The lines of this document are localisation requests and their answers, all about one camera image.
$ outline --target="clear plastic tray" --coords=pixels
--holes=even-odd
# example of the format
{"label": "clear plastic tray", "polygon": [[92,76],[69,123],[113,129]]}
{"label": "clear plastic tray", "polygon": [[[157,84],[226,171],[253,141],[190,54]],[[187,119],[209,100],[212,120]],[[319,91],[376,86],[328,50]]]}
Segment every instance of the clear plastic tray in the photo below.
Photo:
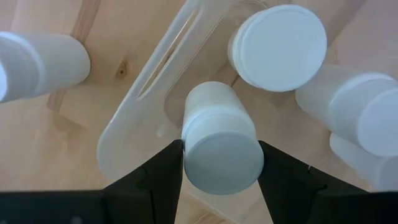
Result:
{"label": "clear plastic tray", "polygon": [[128,91],[98,143],[104,175],[130,173],[181,135],[189,91],[210,80],[232,85],[228,62],[234,31],[264,1],[188,0]]}

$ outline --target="wooden table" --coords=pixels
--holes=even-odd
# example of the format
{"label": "wooden table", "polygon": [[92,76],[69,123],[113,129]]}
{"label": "wooden table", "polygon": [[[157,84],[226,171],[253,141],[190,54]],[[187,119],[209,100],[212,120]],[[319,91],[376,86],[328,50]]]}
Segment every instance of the wooden table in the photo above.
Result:
{"label": "wooden table", "polygon": [[[96,164],[98,136],[184,1],[0,2],[0,30],[70,34],[87,48],[92,64],[90,76],[82,85],[49,97],[0,106],[0,189],[92,189],[108,184]],[[394,73],[398,70],[398,44],[394,40],[398,33],[385,24],[396,17],[398,5],[394,0],[364,2],[268,1],[270,6],[296,3],[318,14],[328,34],[326,62]],[[333,155],[328,146],[329,131],[297,106],[293,92],[258,90],[240,78],[233,88],[254,120],[259,139],[345,181],[369,187]],[[20,135],[28,138],[18,142],[15,137]],[[220,222],[208,213],[209,208],[197,205],[189,195],[239,223],[269,219],[258,185],[227,197],[206,195],[188,183],[184,191],[188,192],[182,197],[187,202],[184,209],[190,205],[195,209],[190,209],[190,214],[183,212],[189,215],[182,217],[181,223],[194,223],[203,216],[211,217],[203,223]]]}

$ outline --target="cylindrical container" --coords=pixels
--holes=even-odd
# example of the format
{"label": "cylindrical container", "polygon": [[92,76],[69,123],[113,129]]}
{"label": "cylindrical container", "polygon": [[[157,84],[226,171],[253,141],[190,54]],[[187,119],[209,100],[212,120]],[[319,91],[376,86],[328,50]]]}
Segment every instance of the cylindrical container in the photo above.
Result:
{"label": "cylindrical container", "polygon": [[393,80],[390,76],[377,72],[359,72],[324,64],[313,79],[296,90],[296,101],[301,109],[335,131],[336,124],[330,113],[337,97],[360,83],[375,79]]}
{"label": "cylindrical container", "polygon": [[398,190],[398,157],[377,157],[332,133],[332,151],[377,190]]}
{"label": "cylindrical container", "polygon": [[202,83],[187,97],[182,139],[185,172],[200,190],[238,193],[259,177],[264,155],[256,130],[228,85]]}
{"label": "cylindrical container", "polygon": [[388,75],[323,65],[296,100],[343,139],[377,156],[398,156],[398,82]]}
{"label": "cylindrical container", "polygon": [[296,5],[251,16],[232,36],[228,57],[240,77],[269,91],[294,90],[321,67],[327,39],[319,18]]}
{"label": "cylindrical container", "polygon": [[88,54],[73,37],[0,32],[0,102],[71,87],[89,72]]}

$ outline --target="wooden surface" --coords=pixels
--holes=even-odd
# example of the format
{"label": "wooden surface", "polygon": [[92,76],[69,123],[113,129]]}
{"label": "wooden surface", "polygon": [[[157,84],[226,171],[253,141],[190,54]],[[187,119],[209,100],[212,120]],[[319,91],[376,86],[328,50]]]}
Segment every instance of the wooden surface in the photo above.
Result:
{"label": "wooden surface", "polygon": [[[84,84],[49,96],[0,105],[0,189],[100,189],[96,142],[184,0],[2,0],[0,30],[61,32],[91,57]],[[270,5],[289,3],[270,0]],[[326,27],[326,62],[395,75],[395,0],[293,0]],[[305,114],[293,92],[271,93],[237,79],[233,85],[259,139],[362,188],[369,186],[328,147],[329,131]],[[259,187],[206,195],[184,182],[177,223],[270,223]]]}

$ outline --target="translucent plastic container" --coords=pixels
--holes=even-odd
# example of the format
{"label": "translucent plastic container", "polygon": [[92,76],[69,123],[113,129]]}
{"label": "translucent plastic container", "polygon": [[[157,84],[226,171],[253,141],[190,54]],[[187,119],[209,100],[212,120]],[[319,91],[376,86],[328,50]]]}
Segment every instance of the translucent plastic container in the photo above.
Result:
{"label": "translucent plastic container", "polygon": [[197,85],[232,85],[228,42],[262,1],[188,0],[142,69],[98,143],[103,174],[117,180],[181,137],[184,104]]}

